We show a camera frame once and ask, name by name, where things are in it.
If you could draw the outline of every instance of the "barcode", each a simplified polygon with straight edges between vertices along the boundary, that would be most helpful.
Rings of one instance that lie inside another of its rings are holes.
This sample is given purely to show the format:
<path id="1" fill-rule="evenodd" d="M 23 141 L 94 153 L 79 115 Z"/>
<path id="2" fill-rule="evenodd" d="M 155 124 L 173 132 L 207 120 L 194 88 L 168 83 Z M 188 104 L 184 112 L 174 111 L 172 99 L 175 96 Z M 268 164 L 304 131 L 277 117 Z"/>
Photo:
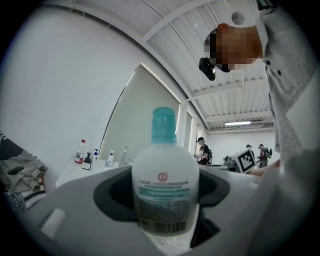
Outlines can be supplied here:
<path id="1" fill-rule="evenodd" d="M 157 232 L 163 233 L 175 233 L 184 231 L 186 229 L 186 221 L 176 222 L 176 223 L 162 223 L 162 222 L 155 222 L 153 224 L 153 228 Z"/>

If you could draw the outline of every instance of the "faucet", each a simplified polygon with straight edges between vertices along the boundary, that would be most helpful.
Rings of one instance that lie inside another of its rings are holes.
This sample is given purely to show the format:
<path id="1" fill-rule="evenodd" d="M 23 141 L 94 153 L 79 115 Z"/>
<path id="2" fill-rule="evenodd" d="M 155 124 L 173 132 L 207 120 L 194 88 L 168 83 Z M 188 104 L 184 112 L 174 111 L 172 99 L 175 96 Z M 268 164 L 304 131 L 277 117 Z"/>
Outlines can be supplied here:
<path id="1" fill-rule="evenodd" d="M 119 163 L 119 167 L 124 167 L 124 166 L 128 166 L 129 165 L 130 158 L 128 159 L 128 161 L 125 160 L 127 148 L 128 148 L 128 146 L 125 146 L 125 149 L 123 151 L 123 156 L 122 156 L 122 158 L 120 160 L 120 163 Z"/>

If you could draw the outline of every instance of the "white corrugated ceiling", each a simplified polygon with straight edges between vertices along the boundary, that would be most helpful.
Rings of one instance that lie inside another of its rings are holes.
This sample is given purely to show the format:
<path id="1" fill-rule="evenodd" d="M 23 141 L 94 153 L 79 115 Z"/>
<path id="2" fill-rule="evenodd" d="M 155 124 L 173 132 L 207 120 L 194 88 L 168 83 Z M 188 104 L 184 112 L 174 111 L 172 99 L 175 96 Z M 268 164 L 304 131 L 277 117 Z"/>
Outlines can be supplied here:
<path id="1" fill-rule="evenodd" d="M 48 0 L 83 11 L 112 24 L 145 47 L 185 91 L 210 131 L 225 130 L 225 122 L 256 121 L 271 127 L 269 93 L 260 60 L 244 70 L 216 69 L 209 81 L 198 68 L 204 40 L 220 23 L 237 27 L 234 12 L 242 13 L 241 27 L 255 24 L 255 0 Z"/>

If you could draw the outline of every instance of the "clear bottle with red cap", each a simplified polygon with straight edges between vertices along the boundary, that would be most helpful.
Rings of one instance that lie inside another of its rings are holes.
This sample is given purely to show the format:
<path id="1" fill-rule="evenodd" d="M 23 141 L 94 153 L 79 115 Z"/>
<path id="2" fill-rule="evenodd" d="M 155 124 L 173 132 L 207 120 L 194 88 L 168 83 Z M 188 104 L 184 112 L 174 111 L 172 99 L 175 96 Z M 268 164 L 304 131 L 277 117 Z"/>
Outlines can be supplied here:
<path id="1" fill-rule="evenodd" d="M 78 147 L 78 150 L 76 151 L 75 154 L 75 162 L 77 164 L 82 164 L 82 162 L 84 161 L 84 155 L 85 155 L 85 143 L 86 141 L 83 139 L 81 140 L 81 144 Z"/>

